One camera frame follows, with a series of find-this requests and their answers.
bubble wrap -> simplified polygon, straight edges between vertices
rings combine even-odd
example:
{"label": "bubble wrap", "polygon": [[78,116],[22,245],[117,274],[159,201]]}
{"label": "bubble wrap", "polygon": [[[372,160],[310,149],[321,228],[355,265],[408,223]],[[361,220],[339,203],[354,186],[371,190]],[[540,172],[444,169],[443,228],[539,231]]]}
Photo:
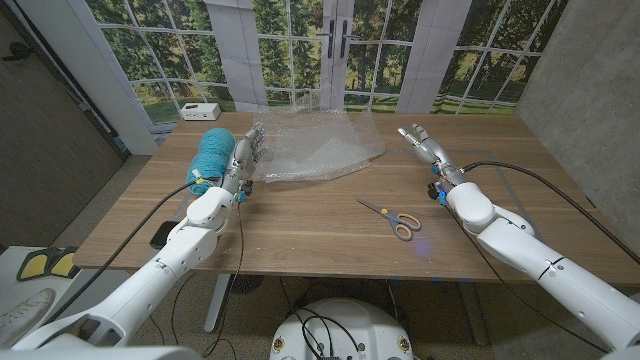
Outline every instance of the bubble wrap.
{"label": "bubble wrap", "polygon": [[267,154],[254,179],[265,182],[331,180],[369,165],[384,152],[370,111],[350,120],[345,111],[321,110],[319,94],[306,94],[295,106],[254,114],[265,128]]}

door handle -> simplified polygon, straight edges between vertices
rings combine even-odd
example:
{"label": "door handle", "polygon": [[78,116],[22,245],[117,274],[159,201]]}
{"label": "door handle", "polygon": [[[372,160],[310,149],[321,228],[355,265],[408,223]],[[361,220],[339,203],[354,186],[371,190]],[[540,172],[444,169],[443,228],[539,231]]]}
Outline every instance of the door handle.
{"label": "door handle", "polygon": [[347,35],[347,20],[342,23],[342,44],[340,45],[340,58],[344,58],[344,49],[347,46],[347,39],[360,39],[360,36]]}
{"label": "door handle", "polygon": [[329,59],[331,59],[331,56],[333,55],[333,34],[334,34],[334,29],[335,27],[335,21],[331,20],[329,21],[329,32],[328,33],[322,33],[322,34],[318,34],[318,36],[328,36],[329,37],[329,48],[327,49],[327,57]]}
{"label": "door handle", "polygon": [[33,53],[30,47],[19,42],[12,42],[9,45],[9,51],[11,51],[11,56],[3,56],[3,61],[24,60]]}

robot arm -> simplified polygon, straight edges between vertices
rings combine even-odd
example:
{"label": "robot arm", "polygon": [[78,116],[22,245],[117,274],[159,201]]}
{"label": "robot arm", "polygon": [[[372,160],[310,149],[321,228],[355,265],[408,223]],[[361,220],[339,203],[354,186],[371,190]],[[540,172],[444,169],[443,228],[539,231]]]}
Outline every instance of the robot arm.
{"label": "robot arm", "polygon": [[526,220],[494,205],[422,127],[413,128],[417,138],[398,132],[433,166],[441,203],[450,205],[483,248],[535,280],[613,349],[640,343],[640,304],[536,239]]}
{"label": "robot arm", "polygon": [[39,328],[12,350],[64,347],[71,335],[87,345],[126,345],[176,281],[213,254],[227,213],[251,190],[248,179],[263,154],[258,151],[263,131],[258,123],[236,143],[222,186],[209,188],[189,206],[152,260],[98,305]]}

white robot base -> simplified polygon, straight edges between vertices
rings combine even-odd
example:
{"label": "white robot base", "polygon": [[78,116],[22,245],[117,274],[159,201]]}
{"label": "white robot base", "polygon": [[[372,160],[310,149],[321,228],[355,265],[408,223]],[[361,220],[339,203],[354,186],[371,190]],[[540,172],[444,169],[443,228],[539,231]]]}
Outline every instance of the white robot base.
{"label": "white robot base", "polygon": [[[308,319],[315,314],[325,317],[326,327],[320,318]],[[335,320],[348,330],[356,345],[343,329],[326,318]],[[306,327],[309,329],[307,339],[318,354],[322,352],[321,358],[340,360],[413,359],[407,332],[389,314],[364,301],[333,298],[309,304],[289,316],[273,337],[269,357],[271,360],[315,358],[302,335],[301,322],[304,321],[307,321]]]}

scissors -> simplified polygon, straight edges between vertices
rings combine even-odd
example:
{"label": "scissors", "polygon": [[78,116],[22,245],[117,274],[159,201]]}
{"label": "scissors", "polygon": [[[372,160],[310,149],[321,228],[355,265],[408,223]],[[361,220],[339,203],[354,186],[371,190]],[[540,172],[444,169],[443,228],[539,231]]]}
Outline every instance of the scissors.
{"label": "scissors", "polygon": [[[413,216],[409,215],[409,214],[398,214],[398,213],[394,213],[391,212],[387,209],[375,206],[371,203],[368,203],[362,199],[356,199],[358,201],[360,201],[363,205],[375,210],[376,212],[378,212],[378,214],[382,215],[383,217],[387,218],[389,220],[389,222],[391,223],[391,227],[393,228],[393,232],[396,234],[396,236],[400,239],[400,240],[404,240],[404,241],[409,241],[413,238],[413,231],[418,231],[422,228],[422,225],[420,224],[420,221],[418,221],[418,219],[414,218]],[[411,221],[413,221],[414,223],[416,223],[417,225],[413,225],[410,222],[403,220],[403,219],[409,219]],[[403,232],[405,232],[407,235],[403,236],[400,233],[400,230],[402,230]]]}

